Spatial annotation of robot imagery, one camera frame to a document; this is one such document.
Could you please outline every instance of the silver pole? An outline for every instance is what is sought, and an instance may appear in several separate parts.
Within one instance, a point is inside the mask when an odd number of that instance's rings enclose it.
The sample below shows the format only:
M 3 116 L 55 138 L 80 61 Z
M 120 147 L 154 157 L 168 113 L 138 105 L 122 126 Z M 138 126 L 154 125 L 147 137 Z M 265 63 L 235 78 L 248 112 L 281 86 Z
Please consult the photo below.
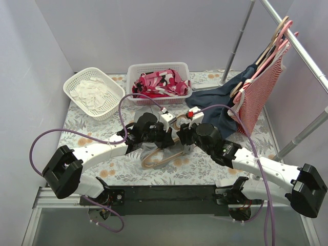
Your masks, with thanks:
M 251 0 L 250 2 L 250 5 L 248 6 L 248 10 L 247 10 L 247 13 L 246 13 L 246 16 L 245 16 L 245 19 L 243 21 L 243 24 L 242 24 L 242 27 L 240 29 L 240 33 L 235 41 L 235 45 L 234 45 L 234 48 L 232 49 L 232 52 L 231 52 L 231 55 L 229 57 L 229 60 L 228 60 L 228 63 L 227 63 L 227 66 L 225 67 L 226 69 L 224 70 L 224 73 L 223 73 L 223 76 L 222 76 L 222 79 L 221 79 L 221 82 L 225 82 L 226 81 L 226 78 L 227 78 L 227 75 L 229 73 L 229 70 L 230 70 L 230 67 L 231 67 L 231 64 L 235 58 L 235 55 L 236 55 L 236 52 L 237 52 L 237 49 L 238 49 L 238 46 L 239 46 L 239 43 L 240 43 L 240 40 L 241 40 L 241 37 L 242 35 L 244 34 L 244 30 L 245 30 L 245 27 L 247 25 L 247 22 L 248 22 L 248 19 L 250 18 L 250 15 L 252 13 L 252 10 L 253 10 L 253 7 L 254 7 L 254 4 L 255 4 L 255 0 Z
M 275 9 L 272 7 L 272 5 L 269 3 L 268 0 L 260 0 L 263 6 L 266 8 L 268 13 L 271 15 L 271 17 L 275 20 L 277 24 L 281 22 L 281 18 L 279 14 L 275 11 Z M 320 82 L 322 87 L 325 89 L 325 91 L 328 93 L 328 80 L 326 79 L 323 72 L 320 70 L 318 65 L 314 62 L 314 60 L 310 57 L 308 52 L 305 50 L 305 48 L 301 45 L 301 43 L 297 40 L 295 35 L 291 32 L 291 30 L 288 29 L 287 34 L 285 34 L 289 42 L 292 44 L 292 46 L 295 48 L 297 53 L 300 55 L 300 57 L 303 59 L 307 67 L 310 69 L 310 71 L 313 73 L 313 75 L 316 77 L 316 79 Z
M 300 134 L 298 134 L 289 144 L 279 151 L 273 160 L 282 160 L 289 152 L 295 149 L 304 139 L 321 126 L 328 119 L 328 107 L 313 122 L 311 122 Z

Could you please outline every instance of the pink hanger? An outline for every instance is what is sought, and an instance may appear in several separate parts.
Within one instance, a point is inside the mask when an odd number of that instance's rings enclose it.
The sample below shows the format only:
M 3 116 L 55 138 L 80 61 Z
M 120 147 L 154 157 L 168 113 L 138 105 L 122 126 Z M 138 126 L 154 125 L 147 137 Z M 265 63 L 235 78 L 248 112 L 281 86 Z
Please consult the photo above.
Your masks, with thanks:
M 279 35 L 277 37 L 277 40 L 275 43 L 276 48 L 275 48 L 274 52 L 270 55 L 270 57 L 268 59 L 266 59 L 266 61 L 263 63 L 263 65 L 257 69 L 256 73 L 253 75 L 253 77 L 251 79 L 255 79 L 260 74 L 260 72 L 266 67 L 266 65 L 276 56 L 278 51 L 281 50 L 287 44 L 287 42 L 289 42 L 287 39 L 282 42 L 281 39 L 282 39 L 282 36 L 284 35 L 284 33 L 288 30 L 288 28 L 292 24 L 293 24 L 293 21 L 290 20 L 284 25 L 284 27 L 282 28 L 281 32 L 279 33 Z M 250 85 L 250 83 L 245 83 L 242 88 L 245 90 L 249 85 Z M 241 97 L 241 93 L 239 91 L 238 94 L 235 96 L 233 102 L 235 104 L 238 103 L 240 100 L 240 97 Z

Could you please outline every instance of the white cloth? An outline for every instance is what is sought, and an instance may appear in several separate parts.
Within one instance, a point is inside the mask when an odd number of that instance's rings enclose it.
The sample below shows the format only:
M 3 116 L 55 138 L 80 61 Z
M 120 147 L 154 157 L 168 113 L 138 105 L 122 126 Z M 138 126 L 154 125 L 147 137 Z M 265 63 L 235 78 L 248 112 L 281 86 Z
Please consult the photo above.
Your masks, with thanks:
M 70 91 L 75 100 L 83 101 L 88 109 L 101 111 L 104 105 L 104 96 L 107 93 L 107 85 L 101 78 L 91 77 L 89 80 L 81 80 L 75 89 Z

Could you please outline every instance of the basket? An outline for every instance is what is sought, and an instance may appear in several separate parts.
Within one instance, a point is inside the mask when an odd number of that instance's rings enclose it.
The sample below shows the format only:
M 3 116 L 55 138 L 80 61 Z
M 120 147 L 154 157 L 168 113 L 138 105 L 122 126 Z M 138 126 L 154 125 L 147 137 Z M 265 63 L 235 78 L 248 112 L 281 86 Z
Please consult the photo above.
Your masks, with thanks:
M 107 94 L 104 97 L 105 103 L 99 108 L 101 112 L 88 109 L 83 101 L 75 100 L 70 94 L 70 91 L 75 89 L 81 80 L 89 80 L 90 77 L 102 78 L 108 86 Z M 64 83 L 63 90 L 87 115 L 98 121 L 105 120 L 113 115 L 118 110 L 119 101 L 125 96 L 123 88 L 97 68 L 85 68 L 79 71 Z
M 133 83 L 140 78 L 142 73 L 161 71 L 166 69 L 174 69 L 179 74 L 181 79 L 190 80 L 189 69 L 186 63 L 148 63 L 148 64 L 136 64 L 132 65 L 128 69 L 127 76 L 127 94 L 132 93 Z M 160 97 L 159 99 L 153 98 L 158 104 L 182 104 L 186 98 L 190 97 L 192 90 L 190 89 L 189 94 L 186 96 L 170 96 Z M 134 102 L 136 105 L 153 105 L 154 103 L 149 99 L 144 98 L 132 98 L 128 97 L 129 100 Z

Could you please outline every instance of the red and white fabric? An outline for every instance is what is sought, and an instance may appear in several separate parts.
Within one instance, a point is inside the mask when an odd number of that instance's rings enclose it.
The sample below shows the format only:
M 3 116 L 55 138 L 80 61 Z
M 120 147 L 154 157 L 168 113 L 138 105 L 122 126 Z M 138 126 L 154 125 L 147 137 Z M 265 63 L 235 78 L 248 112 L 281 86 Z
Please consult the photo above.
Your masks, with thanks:
M 232 109 L 237 112 L 249 133 L 252 133 L 263 106 L 276 85 L 279 75 L 285 69 L 282 57 L 289 48 L 290 44 L 286 40 L 280 46 L 276 56 L 271 59 L 271 64 L 255 79 L 246 80 L 246 88 L 239 90 L 240 101 L 235 102 Z M 228 114 L 237 121 L 231 111 L 228 111 Z M 238 132 L 245 134 L 241 126 L 238 126 Z
M 191 90 L 190 80 L 182 80 L 174 69 L 142 73 L 132 91 L 149 97 L 185 96 Z

